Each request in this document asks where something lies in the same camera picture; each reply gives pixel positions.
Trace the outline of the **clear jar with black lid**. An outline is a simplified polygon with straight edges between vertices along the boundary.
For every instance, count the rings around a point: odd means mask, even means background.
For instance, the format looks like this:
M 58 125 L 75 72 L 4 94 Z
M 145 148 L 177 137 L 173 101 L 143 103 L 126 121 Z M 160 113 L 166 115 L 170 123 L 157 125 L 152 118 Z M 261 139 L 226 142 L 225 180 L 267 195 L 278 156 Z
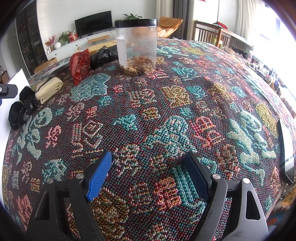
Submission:
M 157 60 L 157 19 L 133 19 L 114 22 L 118 62 L 129 76 L 152 73 Z

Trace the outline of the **smartphone at table edge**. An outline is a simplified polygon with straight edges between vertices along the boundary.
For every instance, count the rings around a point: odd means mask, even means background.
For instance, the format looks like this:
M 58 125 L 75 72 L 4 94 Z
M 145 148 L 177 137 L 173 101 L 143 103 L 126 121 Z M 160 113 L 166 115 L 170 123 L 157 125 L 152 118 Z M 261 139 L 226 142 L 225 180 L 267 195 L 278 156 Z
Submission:
M 295 151 L 292 133 L 282 120 L 277 122 L 277 128 L 280 142 L 280 175 L 288 185 L 291 185 L 295 178 Z

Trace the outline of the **black display cabinet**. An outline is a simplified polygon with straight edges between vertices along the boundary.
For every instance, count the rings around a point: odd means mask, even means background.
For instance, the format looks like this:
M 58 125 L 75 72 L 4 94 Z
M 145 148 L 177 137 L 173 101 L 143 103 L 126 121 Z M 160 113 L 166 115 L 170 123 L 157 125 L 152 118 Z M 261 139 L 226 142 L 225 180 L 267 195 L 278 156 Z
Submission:
M 25 65 L 32 76 L 34 70 L 47 61 L 38 26 L 36 1 L 30 2 L 17 15 L 16 33 Z

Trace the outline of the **white tv cabinet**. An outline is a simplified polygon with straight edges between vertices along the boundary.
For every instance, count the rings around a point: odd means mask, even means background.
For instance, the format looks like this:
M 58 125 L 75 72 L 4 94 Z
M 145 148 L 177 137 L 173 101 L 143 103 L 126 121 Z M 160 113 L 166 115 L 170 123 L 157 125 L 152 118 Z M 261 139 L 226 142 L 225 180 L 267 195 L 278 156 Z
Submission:
M 91 44 L 88 44 L 88 40 L 98 38 L 101 36 L 109 35 L 110 38 L 107 39 L 107 41 L 115 40 L 116 39 L 116 30 L 110 30 L 110 31 L 105 31 L 101 32 L 95 35 L 91 35 L 88 37 L 80 38 L 75 40 L 74 42 L 70 42 L 69 44 L 65 44 L 62 47 L 50 52 L 49 54 L 46 55 L 47 59 L 50 60 L 52 58 L 57 58 L 57 60 L 62 60 L 67 57 L 71 57 L 72 54 L 76 53 L 79 50 L 85 50 Z

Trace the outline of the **potted green plant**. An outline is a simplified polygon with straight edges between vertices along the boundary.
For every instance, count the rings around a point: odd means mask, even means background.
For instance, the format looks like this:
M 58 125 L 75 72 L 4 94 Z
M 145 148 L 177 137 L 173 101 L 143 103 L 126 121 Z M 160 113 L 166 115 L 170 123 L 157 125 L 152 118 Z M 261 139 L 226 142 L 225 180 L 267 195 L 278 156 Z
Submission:
M 124 20 L 139 20 L 139 19 L 141 19 L 142 18 L 142 16 L 140 16 L 140 15 L 134 15 L 134 14 L 132 14 L 132 13 L 130 13 L 130 14 L 124 14 Z

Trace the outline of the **yellow flat cardboard box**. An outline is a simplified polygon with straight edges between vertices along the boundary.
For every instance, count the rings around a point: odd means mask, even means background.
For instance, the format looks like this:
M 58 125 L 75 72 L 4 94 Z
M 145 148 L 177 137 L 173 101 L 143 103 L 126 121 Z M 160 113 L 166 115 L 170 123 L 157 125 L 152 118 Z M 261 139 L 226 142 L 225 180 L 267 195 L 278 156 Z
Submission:
M 116 45 L 116 40 L 111 40 L 111 41 L 107 41 L 107 42 L 103 42 L 103 43 L 99 43 L 96 45 L 92 45 L 88 47 L 89 52 L 94 52 L 94 51 L 98 51 L 99 49 L 101 49 L 102 47 L 112 47 Z

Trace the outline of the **beige cloth with band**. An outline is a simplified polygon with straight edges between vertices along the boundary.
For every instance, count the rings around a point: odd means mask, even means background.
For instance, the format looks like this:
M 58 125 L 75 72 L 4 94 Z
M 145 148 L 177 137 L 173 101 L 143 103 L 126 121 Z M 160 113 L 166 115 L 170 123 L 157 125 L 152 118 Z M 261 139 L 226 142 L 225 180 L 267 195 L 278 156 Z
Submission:
M 55 95 L 63 86 L 63 81 L 58 77 L 53 77 L 49 80 L 45 80 L 37 84 L 36 86 L 36 98 L 44 104 L 53 95 Z

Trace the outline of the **orange lounge chair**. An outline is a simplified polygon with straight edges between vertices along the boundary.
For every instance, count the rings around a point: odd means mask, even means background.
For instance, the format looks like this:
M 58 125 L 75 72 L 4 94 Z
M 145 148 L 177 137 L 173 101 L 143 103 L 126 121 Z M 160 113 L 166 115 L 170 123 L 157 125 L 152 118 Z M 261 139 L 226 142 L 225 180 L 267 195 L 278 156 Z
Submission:
M 161 16 L 158 21 L 158 38 L 170 37 L 182 24 L 182 19 Z

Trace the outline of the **red flower vase arrangement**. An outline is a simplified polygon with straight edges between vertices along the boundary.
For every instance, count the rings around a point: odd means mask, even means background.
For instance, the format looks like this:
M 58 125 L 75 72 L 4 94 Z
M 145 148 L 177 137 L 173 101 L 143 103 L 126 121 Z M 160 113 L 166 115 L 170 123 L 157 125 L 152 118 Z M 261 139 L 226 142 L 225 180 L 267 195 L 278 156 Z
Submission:
M 48 48 L 48 52 L 53 51 L 53 49 L 54 49 L 54 43 L 55 43 L 55 38 L 56 38 L 56 36 L 53 35 L 52 37 L 48 37 L 48 40 L 45 42 L 45 45 Z

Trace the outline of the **wooden railing furniture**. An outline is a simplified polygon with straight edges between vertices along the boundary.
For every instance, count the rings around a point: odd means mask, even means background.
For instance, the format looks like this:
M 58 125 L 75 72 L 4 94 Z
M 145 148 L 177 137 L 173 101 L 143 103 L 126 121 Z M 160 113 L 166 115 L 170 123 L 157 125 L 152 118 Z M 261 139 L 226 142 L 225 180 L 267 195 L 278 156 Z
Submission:
M 236 33 L 220 26 L 200 21 L 194 21 L 192 40 L 209 43 L 216 47 L 235 48 L 245 53 L 253 50 L 253 45 Z

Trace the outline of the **green plant with red decoration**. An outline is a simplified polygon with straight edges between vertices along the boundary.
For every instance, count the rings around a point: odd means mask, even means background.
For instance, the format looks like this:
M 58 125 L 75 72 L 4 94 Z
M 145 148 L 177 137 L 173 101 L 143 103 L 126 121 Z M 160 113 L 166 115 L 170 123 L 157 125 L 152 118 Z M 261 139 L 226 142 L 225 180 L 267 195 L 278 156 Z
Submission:
M 74 42 L 75 40 L 77 40 L 78 35 L 76 33 L 76 31 L 65 31 L 62 32 L 59 36 L 59 42 L 64 43 L 64 44 L 68 44 L 70 42 Z

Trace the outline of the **red patterned pouch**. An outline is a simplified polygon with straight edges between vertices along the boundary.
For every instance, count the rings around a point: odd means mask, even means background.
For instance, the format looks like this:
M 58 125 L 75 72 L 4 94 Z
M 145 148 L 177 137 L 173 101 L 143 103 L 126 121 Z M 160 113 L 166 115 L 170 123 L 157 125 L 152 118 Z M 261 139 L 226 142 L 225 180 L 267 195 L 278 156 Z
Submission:
M 73 83 L 77 86 L 88 75 L 88 71 L 90 69 L 89 50 L 86 49 L 82 52 L 73 54 L 70 58 L 69 66 Z

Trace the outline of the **patterned woven table cloth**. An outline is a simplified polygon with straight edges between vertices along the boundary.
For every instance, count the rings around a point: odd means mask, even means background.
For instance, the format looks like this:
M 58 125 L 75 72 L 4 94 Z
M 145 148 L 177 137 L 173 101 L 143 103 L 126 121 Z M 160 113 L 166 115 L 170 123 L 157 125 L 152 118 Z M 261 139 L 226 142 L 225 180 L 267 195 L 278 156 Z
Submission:
M 17 131 L 3 167 L 4 207 L 25 231 L 48 178 L 83 172 L 112 153 L 91 202 L 107 240 L 187 240 L 206 202 L 183 165 L 192 151 L 227 180 L 250 179 L 265 216 L 279 200 L 278 120 L 295 121 L 274 91 L 234 56 L 202 42 L 158 40 L 153 73 L 124 75 L 117 61 L 61 89 Z

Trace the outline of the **black flat television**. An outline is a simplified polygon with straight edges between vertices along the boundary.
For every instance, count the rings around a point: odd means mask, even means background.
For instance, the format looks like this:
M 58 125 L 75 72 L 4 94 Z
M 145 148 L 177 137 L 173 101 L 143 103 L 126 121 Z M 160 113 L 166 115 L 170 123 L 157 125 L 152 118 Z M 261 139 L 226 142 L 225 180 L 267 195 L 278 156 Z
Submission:
M 104 11 L 85 16 L 74 21 L 76 33 L 79 37 L 88 36 L 98 31 L 113 27 L 111 11 Z

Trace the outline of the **small wooden bench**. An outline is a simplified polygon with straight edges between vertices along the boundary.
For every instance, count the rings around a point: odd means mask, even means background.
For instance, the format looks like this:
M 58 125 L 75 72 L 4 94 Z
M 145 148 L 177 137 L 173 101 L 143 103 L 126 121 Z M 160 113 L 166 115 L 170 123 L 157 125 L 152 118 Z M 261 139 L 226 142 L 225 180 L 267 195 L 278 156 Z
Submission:
M 107 39 L 109 39 L 109 38 L 110 38 L 109 35 L 105 35 L 105 36 L 101 36 L 101 37 L 98 37 L 98 38 L 90 39 L 90 40 L 88 40 L 88 44 L 96 45 L 96 43 L 97 43 L 98 41 L 101 41 L 101 42 L 104 43 L 104 42 L 106 42 Z

